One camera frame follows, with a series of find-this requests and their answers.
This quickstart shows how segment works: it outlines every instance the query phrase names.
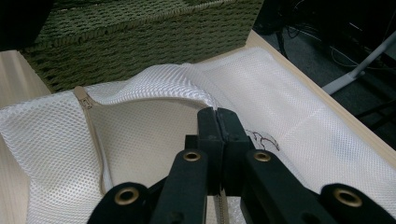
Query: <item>white cable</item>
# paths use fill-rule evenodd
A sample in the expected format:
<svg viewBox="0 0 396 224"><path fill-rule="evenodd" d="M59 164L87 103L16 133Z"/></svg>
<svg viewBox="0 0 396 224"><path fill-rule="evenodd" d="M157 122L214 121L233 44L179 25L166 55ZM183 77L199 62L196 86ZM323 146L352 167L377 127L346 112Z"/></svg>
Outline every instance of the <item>white cable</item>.
<svg viewBox="0 0 396 224"><path fill-rule="evenodd" d="M304 32L304 31L299 30L299 29L297 29L297 28L295 28L295 27L292 27L292 26L290 26L290 28L292 28L292 29L294 29L294 30L296 30L296 31L300 31L300 32L303 33L303 34L309 35L309 36L315 38L316 40L322 42L322 40L321 40L320 38L318 38L318 37L316 37L316 36L314 36L314 35L311 35L311 34L309 34L309 33L307 33L307 32ZM357 67L357 66L358 66L358 63L356 63L355 61L353 61L352 59L350 59L348 56L345 55L345 53L341 52L339 49L336 49L336 48L333 47L333 46L330 46L330 48L332 49L332 60L333 60L335 63L337 63L337 64L339 64L339 65L341 65L341 66L344 66L344 67ZM333 51L334 51L334 50L337 51L339 54L343 55L345 58L347 58L349 61L351 61L351 62L354 63L354 64L344 64L344 63L340 63L340 62L338 62L337 60L335 60L335 57L334 57L334 54L333 54ZM374 68L374 67L367 67L367 69L372 69L372 70L394 70L394 69L396 69L396 67L390 67L390 68Z"/></svg>
<svg viewBox="0 0 396 224"><path fill-rule="evenodd" d="M293 9L293 11L297 8L297 6L298 5L300 5L302 2L304 2L305 0L301 0L300 2L298 2L297 4L296 4L296 6L294 7L294 9Z"/></svg>

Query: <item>zipper pull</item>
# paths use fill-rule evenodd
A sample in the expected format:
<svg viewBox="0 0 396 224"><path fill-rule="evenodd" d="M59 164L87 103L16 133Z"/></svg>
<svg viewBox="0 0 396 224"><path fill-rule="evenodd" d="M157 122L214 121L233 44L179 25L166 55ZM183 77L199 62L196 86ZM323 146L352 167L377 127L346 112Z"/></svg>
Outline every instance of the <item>zipper pull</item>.
<svg viewBox="0 0 396 224"><path fill-rule="evenodd" d="M88 95L87 92L85 92L84 88L81 86L76 86L74 88L73 93L76 95L77 99L79 100L79 103L81 106L83 106L86 109L91 109L93 106L93 99Z"/></svg>

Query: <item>cable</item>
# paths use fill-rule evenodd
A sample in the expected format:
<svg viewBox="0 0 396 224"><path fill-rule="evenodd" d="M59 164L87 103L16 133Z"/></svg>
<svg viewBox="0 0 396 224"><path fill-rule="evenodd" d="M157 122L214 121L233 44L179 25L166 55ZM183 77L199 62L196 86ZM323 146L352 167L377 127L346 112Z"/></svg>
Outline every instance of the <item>cable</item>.
<svg viewBox="0 0 396 224"><path fill-rule="evenodd" d="M388 31L389 31L390 25L392 24L393 17L395 17L395 14L396 14L396 8L395 8L395 10L393 11L392 18L390 18L390 21L389 21L389 24L388 24L388 27L387 27L387 31L386 31L385 34L384 34L384 38L382 39L382 42L384 42L385 39L386 39L386 37L387 37L387 34L388 34Z"/></svg>
<svg viewBox="0 0 396 224"><path fill-rule="evenodd" d="M290 34L290 27L288 26L286 29L288 30L288 36L290 37L290 39L293 39L293 38L295 38L297 35L300 34L300 30L297 30L297 31L294 32L294 33L296 33L296 35L291 36L291 34Z"/></svg>
<svg viewBox="0 0 396 224"><path fill-rule="evenodd" d="M309 34L309 33L307 33L307 32L302 31L302 30L299 30L299 31L300 31L300 33L302 33L302 34L309 35L309 36L315 38L317 41L322 42L322 40L321 40L320 38L318 38L318 37L316 37L316 36L314 36L314 35L311 35L311 34ZM339 64L339 65L341 65L341 66L344 66L344 67L357 67L357 66L358 66L358 63L356 63L355 61L353 61L352 59L350 59L348 56L346 56L346 55L345 55L343 52L341 52L340 50L336 49L336 48L333 47L333 46L330 46L330 48L332 49L332 60L333 60L335 63L337 63L337 64ZM341 54L342 56L344 56L346 59L348 59L349 61L351 61L351 62L354 63L354 64L344 64L344 63L338 62L338 61L335 59L335 57L334 57L334 54L333 54L334 51L337 51L339 54ZM396 67L391 67L391 68L384 68L384 67L382 67L382 68L367 67L367 69L372 69L372 70L395 70Z"/></svg>
<svg viewBox="0 0 396 224"><path fill-rule="evenodd" d="M285 51L285 40L283 39L282 30L276 32L276 39L277 39L277 44L279 45L280 53L286 59L289 59Z"/></svg>
<svg viewBox="0 0 396 224"><path fill-rule="evenodd" d="M295 6L294 6L294 9L293 9L293 11L297 8L297 6L298 5L300 5L302 2L304 2L305 0L301 0L300 2L298 2Z"/></svg>
<svg viewBox="0 0 396 224"><path fill-rule="evenodd" d="M295 24L296 26L300 26L300 27L303 27L303 28L305 28L305 29L307 29L307 30L312 30L313 32L319 32L319 30L317 29L317 28L315 28L315 27L313 27L313 26L310 26L311 24L309 24L309 23L297 23L297 24Z"/></svg>

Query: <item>green woven lid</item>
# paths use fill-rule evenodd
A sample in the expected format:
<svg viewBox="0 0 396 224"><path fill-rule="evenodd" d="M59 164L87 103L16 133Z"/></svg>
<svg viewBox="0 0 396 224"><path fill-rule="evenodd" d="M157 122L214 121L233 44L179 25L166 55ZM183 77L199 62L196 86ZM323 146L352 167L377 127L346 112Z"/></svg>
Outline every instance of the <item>green woven lid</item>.
<svg viewBox="0 0 396 224"><path fill-rule="evenodd" d="M99 35L129 30L235 0L57 1L35 44L27 52L83 42ZM83 7L71 7L81 3Z"/></svg>

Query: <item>black plastic part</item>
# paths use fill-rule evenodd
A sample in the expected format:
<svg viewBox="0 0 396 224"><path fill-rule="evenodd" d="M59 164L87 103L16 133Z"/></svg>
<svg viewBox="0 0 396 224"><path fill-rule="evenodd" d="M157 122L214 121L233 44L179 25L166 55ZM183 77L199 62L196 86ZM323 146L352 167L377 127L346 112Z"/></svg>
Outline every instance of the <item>black plastic part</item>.
<svg viewBox="0 0 396 224"><path fill-rule="evenodd" d="M227 196L240 196L244 183L243 161L249 151L249 139L233 111L218 108L218 122L226 142L223 151L222 187Z"/></svg>
<svg viewBox="0 0 396 224"><path fill-rule="evenodd" d="M327 185L322 189L319 201L339 223L396 223L381 206L350 186Z"/></svg>
<svg viewBox="0 0 396 224"><path fill-rule="evenodd" d="M187 134L184 141L184 149L198 149L198 136Z"/></svg>
<svg viewBox="0 0 396 224"><path fill-rule="evenodd" d="M245 184L241 197L241 210L247 224L269 224L270 220L249 184Z"/></svg>
<svg viewBox="0 0 396 224"><path fill-rule="evenodd" d="M270 160L259 161L256 153L265 153ZM251 193L258 198L271 223L336 223L273 153L250 150L245 171Z"/></svg>
<svg viewBox="0 0 396 224"><path fill-rule="evenodd" d="M126 205L116 203L116 194L127 188L138 191L138 198ZM148 204L149 190L136 183L123 183L111 189L93 210L89 224L131 223L144 224L149 222L150 210Z"/></svg>
<svg viewBox="0 0 396 224"><path fill-rule="evenodd" d="M248 137L248 145L249 145L250 149L256 149L256 147L254 146L253 141L251 141L250 137Z"/></svg>
<svg viewBox="0 0 396 224"><path fill-rule="evenodd" d="M0 51L32 45L52 5L53 0L1 0Z"/></svg>
<svg viewBox="0 0 396 224"><path fill-rule="evenodd" d="M148 189L148 204L151 211L154 211L157 202L160 199L163 186L165 185L166 178L158 181L156 184Z"/></svg>
<svg viewBox="0 0 396 224"><path fill-rule="evenodd" d="M198 112L198 148L209 158L208 195L220 193L221 165L224 143L221 138L216 113L212 107Z"/></svg>
<svg viewBox="0 0 396 224"><path fill-rule="evenodd" d="M190 153L198 154L199 160L185 160ZM151 224L205 223L207 162L207 155L201 150L183 150L176 155Z"/></svg>

